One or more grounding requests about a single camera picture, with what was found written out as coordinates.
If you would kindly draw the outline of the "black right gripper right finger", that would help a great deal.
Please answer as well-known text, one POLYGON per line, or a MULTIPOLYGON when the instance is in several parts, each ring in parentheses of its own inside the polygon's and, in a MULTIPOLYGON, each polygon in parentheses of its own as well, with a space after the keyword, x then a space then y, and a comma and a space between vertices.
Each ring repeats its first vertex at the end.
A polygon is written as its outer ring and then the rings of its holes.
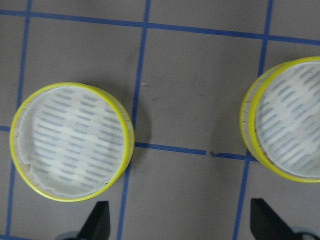
POLYGON ((256 240, 302 240, 262 198, 250 200, 250 231, 256 240))

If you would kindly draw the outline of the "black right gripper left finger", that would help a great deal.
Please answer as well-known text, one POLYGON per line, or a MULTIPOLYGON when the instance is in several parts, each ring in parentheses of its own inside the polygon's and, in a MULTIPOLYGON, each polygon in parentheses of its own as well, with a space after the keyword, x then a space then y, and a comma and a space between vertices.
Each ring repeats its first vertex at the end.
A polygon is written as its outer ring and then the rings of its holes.
POLYGON ((108 240, 110 237, 110 206, 98 201, 77 235, 78 240, 108 240))

